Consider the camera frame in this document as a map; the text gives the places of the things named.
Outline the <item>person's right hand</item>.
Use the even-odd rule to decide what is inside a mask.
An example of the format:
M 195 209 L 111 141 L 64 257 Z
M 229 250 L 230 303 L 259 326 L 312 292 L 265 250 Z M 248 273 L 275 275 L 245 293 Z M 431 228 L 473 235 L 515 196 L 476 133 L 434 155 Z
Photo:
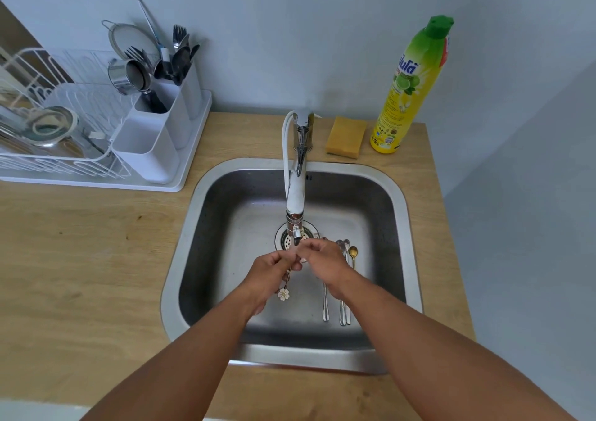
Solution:
M 296 248 L 297 255 L 298 251 L 322 251 L 323 268 L 312 269 L 313 273 L 328 286 L 333 297 L 350 301 L 350 293 L 360 276 L 350 269 L 336 242 L 322 238 L 303 239 Z

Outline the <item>person's left hand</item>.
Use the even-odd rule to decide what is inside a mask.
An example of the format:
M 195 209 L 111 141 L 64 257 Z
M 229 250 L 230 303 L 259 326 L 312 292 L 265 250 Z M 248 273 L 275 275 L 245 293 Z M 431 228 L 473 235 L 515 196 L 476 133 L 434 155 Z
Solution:
M 292 265 L 268 265 L 267 254 L 255 259 L 239 289 L 246 297 L 251 317 L 259 314 L 280 286 L 284 272 Z

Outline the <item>spoon with flower handle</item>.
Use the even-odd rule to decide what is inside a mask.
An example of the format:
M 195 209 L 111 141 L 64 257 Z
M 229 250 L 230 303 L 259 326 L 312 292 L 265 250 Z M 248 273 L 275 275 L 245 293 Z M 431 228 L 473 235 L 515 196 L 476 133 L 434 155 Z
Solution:
M 295 265 L 293 265 L 293 267 L 288 268 L 284 274 L 281 277 L 281 282 L 280 282 L 280 287 L 277 290 L 277 296 L 279 298 L 280 301 L 286 301 L 289 299 L 290 297 L 290 292 L 287 289 L 288 286 L 288 282 L 291 279 L 291 274 L 293 271 L 302 271 L 302 269 L 305 266 L 305 263 L 307 263 L 306 258 L 300 258 L 299 261 L 297 261 L 295 263 Z

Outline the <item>person's right forearm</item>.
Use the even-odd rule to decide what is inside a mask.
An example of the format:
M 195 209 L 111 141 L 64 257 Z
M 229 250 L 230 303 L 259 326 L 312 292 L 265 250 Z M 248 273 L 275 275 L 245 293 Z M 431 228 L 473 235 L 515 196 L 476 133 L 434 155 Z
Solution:
M 576 421 L 501 357 L 346 265 L 330 285 L 423 421 Z

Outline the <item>person's left forearm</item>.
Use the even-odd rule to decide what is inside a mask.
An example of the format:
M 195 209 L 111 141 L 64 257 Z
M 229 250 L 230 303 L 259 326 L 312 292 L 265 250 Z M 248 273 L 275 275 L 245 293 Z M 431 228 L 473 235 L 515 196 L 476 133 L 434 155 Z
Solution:
M 235 289 L 114 387 L 81 421 L 202 421 L 258 307 L 254 291 Z

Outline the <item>steel sink drain strainer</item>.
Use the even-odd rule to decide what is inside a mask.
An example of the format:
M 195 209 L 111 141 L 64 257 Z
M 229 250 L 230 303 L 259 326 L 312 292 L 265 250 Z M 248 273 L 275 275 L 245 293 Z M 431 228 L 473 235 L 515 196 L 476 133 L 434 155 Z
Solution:
M 315 228 L 313 224 L 308 221 L 302 222 L 302 238 L 321 238 L 319 231 Z M 276 250 L 289 250 L 293 244 L 294 239 L 292 234 L 288 234 L 288 230 L 285 224 L 282 224 L 278 229 L 274 244 Z

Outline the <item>stainless steel sink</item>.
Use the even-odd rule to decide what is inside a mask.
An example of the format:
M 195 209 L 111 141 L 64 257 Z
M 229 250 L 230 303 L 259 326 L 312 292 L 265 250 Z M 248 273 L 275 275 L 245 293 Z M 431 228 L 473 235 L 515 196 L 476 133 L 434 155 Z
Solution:
M 359 249 L 356 270 L 422 312 L 408 208 L 403 192 L 377 169 L 308 163 L 305 221 L 321 237 Z M 282 161 L 233 159 L 197 184 L 161 296 L 161 319 L 173 341 L 244 279 L 253 261 L 276 250 L 286 224 Z M 273 296 L 244 329 L 231 364 L 305 367 L 383 374 L 382 360 L 352 315 L 340 326 L 340 302 L 327 296 L 310 267 L 292 272 L 290 297 Z

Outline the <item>chrome and white faucet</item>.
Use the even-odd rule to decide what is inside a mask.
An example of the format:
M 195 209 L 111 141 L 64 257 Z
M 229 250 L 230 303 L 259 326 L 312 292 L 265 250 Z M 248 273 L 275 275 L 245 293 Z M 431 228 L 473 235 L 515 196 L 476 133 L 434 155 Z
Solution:
M 291 247 L 303 238 L 307 155 L 312 149 L 314 113 L 307 108 L 290 111 L 282 126 L 282 162 L 286 194 L 286 228 Z

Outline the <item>long silver spoon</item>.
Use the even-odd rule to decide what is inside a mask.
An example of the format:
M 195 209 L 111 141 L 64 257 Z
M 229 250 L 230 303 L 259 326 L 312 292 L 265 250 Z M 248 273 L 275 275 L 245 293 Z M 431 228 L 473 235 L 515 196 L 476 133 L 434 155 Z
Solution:
M 341 241 L 341 248 L 342 248 L 342 253 L 343 253 L 344 259 L 347 262 L 350 269 L 353 269 L 353 267 L 351 266 L 350 258 L 348 257 L 349 246 L 350 246 L 350 242 L 348 239 L 344 239 L 343 241 Z M 345 301 L 342 301 L 341 303 L 343 304 L 343 313 L 345 315 L 344 316 L 345 325 L 350 326 L 352 324 L 350 308 L 347 306 L 347 303 Z

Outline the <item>white drainer tray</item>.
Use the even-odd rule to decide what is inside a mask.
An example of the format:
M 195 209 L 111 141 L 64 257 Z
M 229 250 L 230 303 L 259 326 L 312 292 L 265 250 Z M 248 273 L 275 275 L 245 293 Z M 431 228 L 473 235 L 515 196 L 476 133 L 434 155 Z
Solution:
M 0 181 L 6 183 L 46 184 L 75 187 L 109 188 L 135 191 L 179 192 L 183 189 L 191 164 L 194 160 L 201 135 L 205 128 L 211 106 L 212 92 L 201 90 L 203 101 L 200 116 L 192 121 L 190 141 L 183 149 L 178 150 L 180 164 L 171 182 L 156 184 L 145 181 L 136 171 L 130 170 L 130 176 L 124 178 L 100 177 L 89 175 L 66 175 L 54 173 L 27 172 L 21 170 L 0 169 Z

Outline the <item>white cutlery holder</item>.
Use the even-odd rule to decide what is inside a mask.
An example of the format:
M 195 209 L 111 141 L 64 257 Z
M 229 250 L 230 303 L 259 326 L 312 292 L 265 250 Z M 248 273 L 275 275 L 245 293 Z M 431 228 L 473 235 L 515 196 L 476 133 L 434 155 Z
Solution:
M 181 86 L 159 79 L 152 88 L 168 111 L 154 113 L 140 96 L 115 135 L 112 149 L 145 181 L 167 184 L 180 164 L 178 150 L 190 141 L 192 121 L 200 116 L 203 97 L 197 63 Z

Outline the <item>yellow green dish soap bottle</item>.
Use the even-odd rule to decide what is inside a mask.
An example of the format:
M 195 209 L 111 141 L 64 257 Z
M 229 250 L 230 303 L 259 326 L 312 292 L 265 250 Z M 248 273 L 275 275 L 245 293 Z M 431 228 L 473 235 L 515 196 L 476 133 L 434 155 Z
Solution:
M 448 59 L 455 20 L 433 16 L 410 41 L 398 62 L 391 88 L 371 133 L 370 145 L 382 154 L 397 151 Z

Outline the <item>bunch of dark steel spoons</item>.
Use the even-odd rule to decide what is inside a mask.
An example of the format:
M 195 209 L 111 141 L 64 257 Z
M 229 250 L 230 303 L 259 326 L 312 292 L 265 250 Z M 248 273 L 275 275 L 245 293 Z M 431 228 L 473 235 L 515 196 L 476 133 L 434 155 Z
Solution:
M 155 79 L 167 79 L 172 81 L 176 86 L 181 86 L 192 65 L 192 59 L 200 48 L 200 44 L 193 47 L 189 45 L 179 46 L 178 50 L 170 58 L 172 65 L 171 71 L 168 73 L 165 69 L 165 63 L 160 60 L 154 70 L 153 77 Z

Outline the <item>stainless steel cup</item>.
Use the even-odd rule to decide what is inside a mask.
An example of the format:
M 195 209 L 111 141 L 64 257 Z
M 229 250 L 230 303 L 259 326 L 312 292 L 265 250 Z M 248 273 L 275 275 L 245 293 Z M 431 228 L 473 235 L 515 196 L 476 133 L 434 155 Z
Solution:
M 112 86 L 122 95 L 135 92 L 148 93 L 151 78 L 146 68 L 137 60 L 112 59 L 107 67 L 108 78 Z

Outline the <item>steel mesh sieve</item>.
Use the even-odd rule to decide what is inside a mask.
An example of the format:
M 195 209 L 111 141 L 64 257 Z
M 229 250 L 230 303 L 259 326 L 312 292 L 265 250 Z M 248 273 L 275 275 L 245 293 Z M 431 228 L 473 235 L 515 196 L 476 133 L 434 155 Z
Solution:
M 126 57 L 125 52 L 129 48 L 135 48 L 144 51 L 152 64 L 160 60 L 161 54 L 156 40 L 137 25 L 114 23 L 110 20 L 102 20 L 101 25 L 107 29 L 109 43 L 121 58 Z

